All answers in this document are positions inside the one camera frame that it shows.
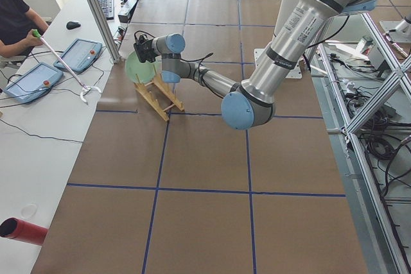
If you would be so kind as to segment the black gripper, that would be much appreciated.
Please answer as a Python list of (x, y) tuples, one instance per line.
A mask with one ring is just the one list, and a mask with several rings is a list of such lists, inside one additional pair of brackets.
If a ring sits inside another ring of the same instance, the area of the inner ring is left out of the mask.
[(152, 44), (153, 39), (141, 41), (141, 62), (155, 62), (157, 53)]

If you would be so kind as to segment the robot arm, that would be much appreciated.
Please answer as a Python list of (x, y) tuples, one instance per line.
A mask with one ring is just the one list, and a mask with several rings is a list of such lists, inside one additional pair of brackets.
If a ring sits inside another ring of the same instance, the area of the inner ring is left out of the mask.
[(189, 78), (222, 98), (223, 120), (233, 129), (246, 130), (263, 125), (275, 114), (274, 93), (311, 47), (325, 23), (338, 15), (371, 11), (377, 0), (298, 0), (277, 35), (258, 56), (250, 78), (235, 82), (200, 62), (181, 58), (185, 48), (182, 35), (173, 33), (149, 39), (135, 37), (134, 50), (140, 62), (161, 57), (162, 80), (178, 83)]

